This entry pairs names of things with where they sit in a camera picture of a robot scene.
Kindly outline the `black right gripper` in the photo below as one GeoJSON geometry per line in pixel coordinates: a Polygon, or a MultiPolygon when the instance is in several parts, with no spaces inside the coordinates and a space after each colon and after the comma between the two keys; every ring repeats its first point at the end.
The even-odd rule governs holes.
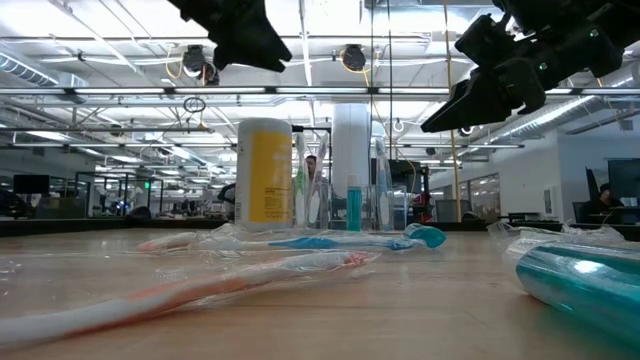
{"type": "Polygon", "coordinates": [[[619,35],[587,25],[514,41],[493,67],[470,69],[421,130],[435,133],[502,122],[516,108],[531,113],[544,105],[548,90],[573,74],[589,70],[603,76],[619,69],[624,48],[619,35]]]}

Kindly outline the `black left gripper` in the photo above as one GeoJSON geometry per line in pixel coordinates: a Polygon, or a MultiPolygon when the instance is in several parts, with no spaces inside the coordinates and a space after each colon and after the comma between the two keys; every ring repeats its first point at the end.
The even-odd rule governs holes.
{"type": "Polygon", "coordinates": [[[184,21],[209,30],[216,44],[213,64],[223,70],[240,64],[283,72],[292,59],[288,47],[267,20],[262,0],[168,0],[184,21]]]}

